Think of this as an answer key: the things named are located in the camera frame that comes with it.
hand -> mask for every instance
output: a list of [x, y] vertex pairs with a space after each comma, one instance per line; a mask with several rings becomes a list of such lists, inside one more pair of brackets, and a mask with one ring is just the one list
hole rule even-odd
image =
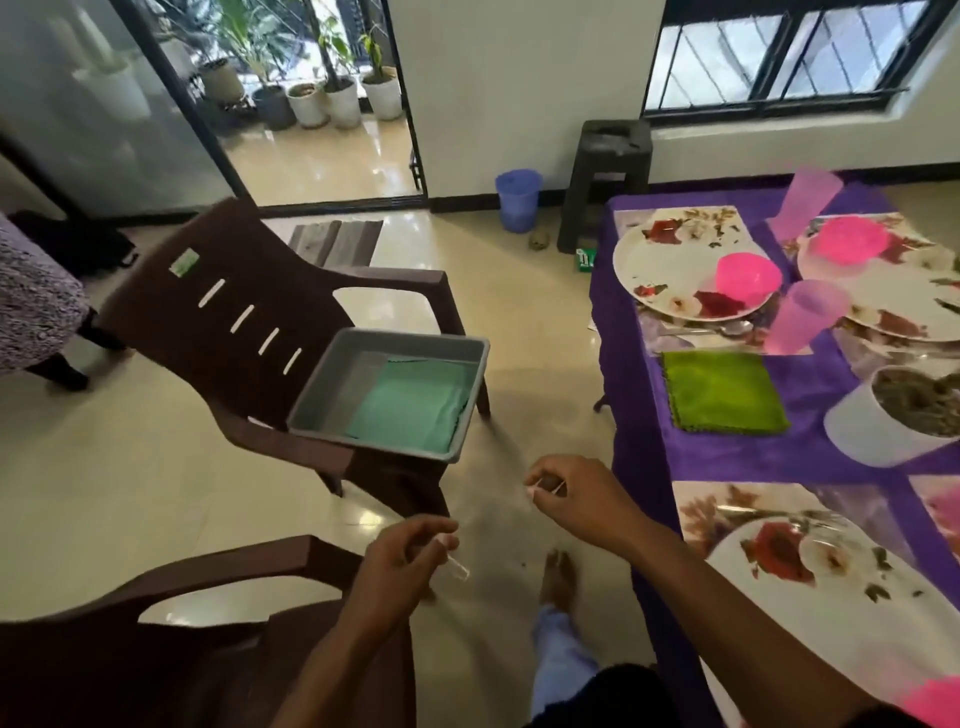
[[430, 577], [460, 545], [458, 524], [440, 516], [415, 516], [384, 528], [367, 546], [337, 626], [373, 648], [413, 613]]
[[[555, 496], [536, 484], [545, 475], [566, 481], [566, 495]], [[646, 521], [623, 486], [599, 460], [581, 455], [544, 455], [523, 478], [534, 504], [560, 526], [588, 544], [627, 557], [631, 534]]]

tile floor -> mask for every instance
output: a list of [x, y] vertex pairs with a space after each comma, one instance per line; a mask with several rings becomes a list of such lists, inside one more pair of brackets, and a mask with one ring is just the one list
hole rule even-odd
[[258, 205], [297, 205], [416, 195], [405, 117], [365, 115], [356, 129], [251, 127], [224, 144]]
[[[921, 231], [951, 246], [960, 245], [958, 192], [960, 183], [890, 189]], [[556, 231], [558, 212], [544, 217]], [[590, 409], [601, 377], [587, 329], [589, 278], [569, 256], [529, 251], [495, 213], [385, 220], [373, 264], [446, 270], [468, 331], [492, 342], [492, 421], [474, 418], [443, 484], [471, 576], [438, 573], [437, 603], [413, 617], [420, 726], [521, 725], [534, 670], [528, 630], [553, 545], [570, 546], [582, 566], [579, 621], [601, 662], [652, 660], [627, 567], [573, 543], [518, 485], [550, 450], [610, 461], [610, 412]], [[270, 225], [288, 238], [298, 222]], [[134, 237], [149, 249], [168, 233]], [[118, 280], [94, 284], [94, 300]], [[361, 326], [436, 330], [416, 294], [353, 289], [340, 300]], [[338, 499], [306, 470], [232, 447], [200, 398], [142, 357], [110, 367], [84, 341], [67, 354], [95, 375], [92, 392], [0, 378], [0, 619], [66, 609], [151, 567], [283, 536], [312, 533], [361, 551], [396, 518], [355, 489]], [[334, 594], [295, 578], [262, 580], [173, 599], [144, 619], [264, 619]]]

dining table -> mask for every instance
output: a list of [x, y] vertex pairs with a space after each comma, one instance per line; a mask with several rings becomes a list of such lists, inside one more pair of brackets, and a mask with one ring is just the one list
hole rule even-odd
[[[756, 437], [687, 432], [673, 424], [660, 360], [646, 351], [636, 301], [613, 269], [618, 242], [615, 215], [621, 210], [735, 206], [755, 242], [781, 268], [786, 287], [799, 277], [766, 223], [780, 210], [785, 193], [786, 188], [760, 188], [625, 195], [607, 203], [589, 294], [601, 340], [604, 401], [616, 424], [613, 472], [647, 515], [678, 533], [674, 481], [837, 488], [872, 484], [886, 499], [919, 570], [960, 608], [960, 564], [908, 479], [921, 473], [960, 474], [960, 443], [886, 469], [861, 465], [840, 452], [827, 437], [824, 415], [860, 382], [830, 331], [814, 339], [812, 354], [763, 357], [790, 421], [784, 433]], [[854, 182], [833, 199], [824, 214], [892, 211], [894, 207], [880, 189]], [[693, 645], [654, 589], [638, 572], [634, 571], [632, 578], [658, 671], [684, 725], [722, 726]]]

green box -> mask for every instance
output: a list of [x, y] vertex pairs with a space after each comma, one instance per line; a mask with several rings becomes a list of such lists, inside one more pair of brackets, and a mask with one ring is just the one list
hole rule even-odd
[[577, 248], [577, 270], [589, 273], [593, 270], [593, 259], [597, 257], [595, 248]]

spoon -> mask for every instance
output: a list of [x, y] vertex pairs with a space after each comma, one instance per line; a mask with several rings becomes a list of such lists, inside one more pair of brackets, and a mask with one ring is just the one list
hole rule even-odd
[[721, 336], [735, 338], [754, 330], [753, 323], [745, 319], [724, 321], [716, 328], [668, 328], [664, 333], [667, 336], [701, 336], [703, 334], [718, 333]]

